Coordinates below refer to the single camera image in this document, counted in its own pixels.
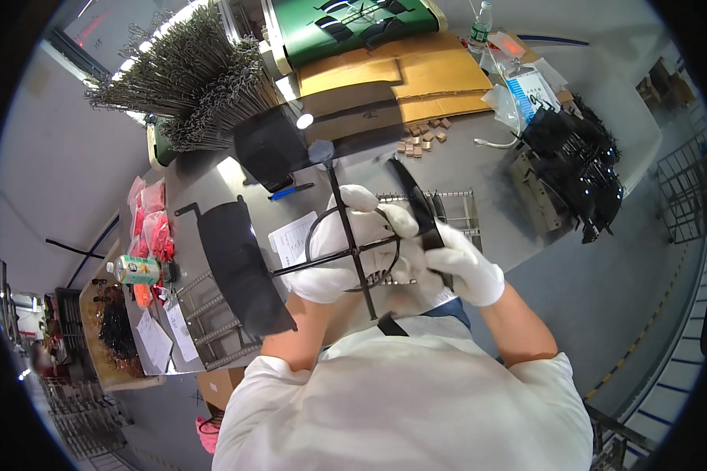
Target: work table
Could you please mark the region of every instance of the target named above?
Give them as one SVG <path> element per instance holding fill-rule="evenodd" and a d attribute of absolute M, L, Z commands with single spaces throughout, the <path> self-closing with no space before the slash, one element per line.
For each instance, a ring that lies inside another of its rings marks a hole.
<path fill-rule="evenodd" d="M 435 139 L 432 152 L 424 152 L 422 159 L 404 157 L 405 166 L 425 192 L 473 190 L 482 250 L 487 259 L 497 263 L 503 271 L 508 271 L 560 238 L 567 229 L 562 228 L 547 233 L 537 229 L 531 220 L 528 206 L 514 187 L 508 171 L 515 158 L 513 151 L 480 147 L 472 141 L 477 137 L 490 142 L 510 142 L 513 136 L 508 126 L 495 120 L 492 112 L 454 117 L 451 118 L 451 122 L 452 127 L 447 131 L 444 130 L 448 135 L 447 141 L 440 143 Z M 397 185 L 390 175 L 372 163 L 374 157 L 384 152 L 394 152 L 395 144 L 394 142 L 392 146 L 373 148 L 340 159 L 335 168 L 340 184 L 361 184 L 373 193 L 380 194 L 397 192 Z M 260 184 L 244 186 L 244 172 L 234 159 L 229 158 L 230 156 L 231 151 L 184 155 L 169 167 L 159 171 L 150 170 L 142 177 L 147 184 L 165 178 L 167 212 L 176 248 L 174 261 L 180 270 L 179 279 L 172 284 L 176 291 L 187 287 L 209 269 L 201 247 L 194 213 L 188 212 L 175 217 L 174 212 L 179 208 L 190 203 L 198 203 L 201 212 L 206 212 L 219 204 L 235 201 L 239 195 L 242 195 L 248 205 L 253 230 L 262 249 L 264 261 L 270 270 L 281 268 L 281 264 L 278 255 L 271 248 L 267 235 L 311 211 L 316 211 L 319 215 L 326 209 L 331 190 L 324 171 L 312 166 L 296 172 L 295 184 L 313 182 L 315 186 L 303 192 L 290 194 L 279 201 L 269 201 L 267 199 L 269 193 Z M 445 209 L 450 213 L 451 209 L 447 204 Z M 130 222 L 130 210 L 123 202 L 120 223 L 122 247 L 128 247 L 130 244 L 128 234 Z M 282 282 L 277 280 L 276 286 L 281 296 L 285 298 L 287 292 Z M 387 289 L 388 287 L 377 287 L 373 290 L 375 307 L 377 304 L 381 306 L 384 298 L 377 296 L 377 291 L 386 292 Z M 190 294 L 190 298 L 179 296 L 185 314 L 214 299 L 219 295 L 219 291 L 214 283 L 207 279 L 192 288 Z M 141 319 L 141 309 L 130 299 L 127 299 L 127 306 L 144 371 L 147 374 L 158 374 L 146 355 L 141 354 L 143 346 L 136 331 L 136 325 Z M 208 331 L 233 320 L 224 301 L 216 303 L 209 309 L 207 314 L 200 317 Z M 152 312 L 159 316 L 160 323 L 172 337 L 164 310 L 157 306 L 152 309 Z M 377 312 L 383 314 L 385 310 L 380 307 Z M 193 330 L 196 326 L 191 326 L 190 329 L 192 329 L 191 336 L 196 337 L 197 335 L 194 334 L 196 331 Z M 217 356 L 224 356 L 226 353 L 240 349 L 235 333 L 210 345 Z M 255 355 L 256 353 L 253 352 L 241 356 L 227 365 L 230 367 L 245 365 Z M 185 362 L 177 344 L 174 344 L 172 364 L 168 374 L 203 370 L 204 364 L 200 359 Z"/>

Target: metal ring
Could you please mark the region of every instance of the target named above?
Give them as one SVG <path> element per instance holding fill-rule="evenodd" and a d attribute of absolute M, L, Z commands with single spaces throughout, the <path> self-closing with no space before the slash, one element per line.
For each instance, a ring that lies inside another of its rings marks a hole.
<path fill-rule="evenodd" d="M 320 224 L 320 222 L 323 219 L 325 219 L 327 216 L 331 215 L 333 212 L 337 212 L 337 211 L 338 211 L 338 207 L 333 206 L 329 210 L 326 210 L 325 212 L 320 214 L 320 216 L 317 219 L 315 219 L 314 222 L 311 224 L 311 227 L 309 228 L 309 235 L 307 236 L 306 243 L 304 244 L 304 254 L 306 255 L 307 261 L 312 261 L 311 250 L 309 249 L 309 245 L 311 243 L 311 237 L 314 235 L 314 230 L 317 229 L 317 226 Z M 385 212 L 383 210 L 381 210 L 380 208 L 375 208 L 374 211 L 377 212 L 377 214 L 381 215 L 385 219 L 387 224 L 390 225 L 391 228 L 393 227 L 393 225 L 390 223 L 390 220 L 388 220 L 387 215 L 385 214 Z M 393 267 L 396 265 L 396 262 L 398 261 L 399 257 L 400 257 L 400 239 L 396 239 L 396 255 L 393 258 L 393 263 L 390 264 L 390 267 L 385 271 L 385 273 L 382 275 L 382 277 L 380 277 L 380 279 L 378 279 L 377 281 L 375 281 L 372 284 L 367 285 L 367 287 L 374 288 L 374 287 L 377 287 L 377 285 L 382 284 L 385 281 L 385 279 L 390 276 L 390 272 L 393 270 Z M 346 289 L 345 291 L 346 292 L 361 292 L 363 290 L 364 290 L 364 288 L 359 287 L 359 288 Z"/>

